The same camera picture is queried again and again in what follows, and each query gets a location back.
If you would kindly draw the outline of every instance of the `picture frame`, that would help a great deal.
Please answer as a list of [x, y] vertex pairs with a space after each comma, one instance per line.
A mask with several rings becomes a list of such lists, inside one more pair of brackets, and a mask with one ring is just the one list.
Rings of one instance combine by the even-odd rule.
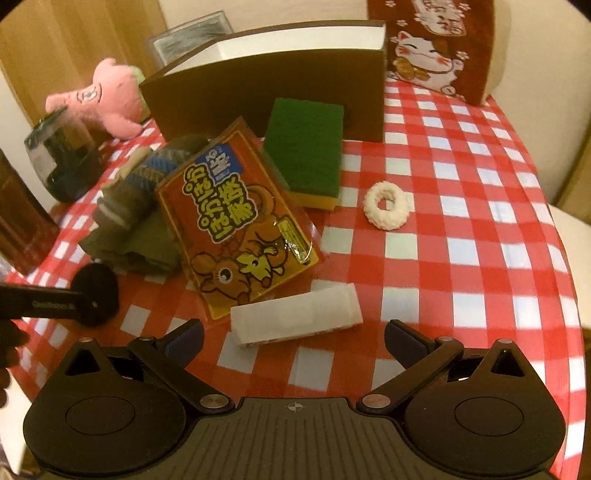
[[162, 69], [209, 40], [233, 33], [223, 10], [180, 24], [151, 37], [147, 47], [155, 65]]

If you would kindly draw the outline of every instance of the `white donut-shaped toy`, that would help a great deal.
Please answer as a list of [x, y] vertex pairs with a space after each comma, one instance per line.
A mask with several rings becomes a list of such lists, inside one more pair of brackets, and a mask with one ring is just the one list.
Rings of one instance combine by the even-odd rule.
[[[380, 200], [390, 200], [392, 206], [382, 210]], [[402, 189], [388, 181], [380, 181], [371, 187], [363, 201], [363, 212], [369, 222], [382, 230], [394, 230], [402, 227], [408, 220], [410, 211]]]

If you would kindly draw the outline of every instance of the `pink plush toy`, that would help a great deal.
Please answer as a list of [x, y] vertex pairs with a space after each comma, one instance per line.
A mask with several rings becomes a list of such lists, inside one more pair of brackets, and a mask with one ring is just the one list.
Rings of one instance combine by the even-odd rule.
[[142, 131], [139, 122], [149, 115], [139, 91], [145, 77], [137, 67], [116, 63], [115, 59], [104, 59], [95, 69], [92, 85], [50, 95], [45, 110], [50, 113], [67, 105], [90, 128], [107, 130], [125, 140], [137, 137]]

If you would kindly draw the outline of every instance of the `orange packet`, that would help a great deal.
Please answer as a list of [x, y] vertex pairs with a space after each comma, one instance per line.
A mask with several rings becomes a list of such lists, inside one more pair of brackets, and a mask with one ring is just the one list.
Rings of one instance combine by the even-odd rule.
[[239, 118], [156, 189], [185, 273], [212, 320], [323, 260], [314, 225], [257, 145]]

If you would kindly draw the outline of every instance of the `red and white checkered tablecloth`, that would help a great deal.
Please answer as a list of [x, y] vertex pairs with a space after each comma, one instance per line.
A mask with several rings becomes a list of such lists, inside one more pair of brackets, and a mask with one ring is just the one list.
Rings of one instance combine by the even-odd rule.
[[[402, 370], [384, 346], [389, 319], [431, 337], [454, 336], [468, 347], [510, 338], [566, 419], [553, 472], [575, 480], [584, 433], [583, 342], [566, 255], [529, 155], [492, 99], [475, 108], [388, 82], [385, 104], [385, 143], [345, 142], [340, 206], [333, 213], [309, 212], [329, 253], [319, 278], [292, 283], [294, 291], [355, 283], [363, 325], [243, 349], [228, 337], [229, 322], [222, 322], [208, 328], [188, 370], [234, 400], [344, 395], [355, 401]], [[137, 139], [105, 144], [111, 160], [103, 179], [139, 145], [156, 148], [162, 141], [150, 121]], [[382, 180], [405, 190], [412, 206], [407, 224], [393, 232], [372, 227], [361, 208], [367, 189]], [[99, 195], [95, 187], [67, 211], [54, 249], [36, 272], [8, 280], [68, 285], [90, 260], [77, 242], [93, 225]], [[13, 373], [30, 397], [80, 336], [124, 345], [140, 334], [162, 336], [204, 312], [182, 274], [120, 272], [119, 282], [121, 310], [101, 328], [25, 319], [31, 342]]]

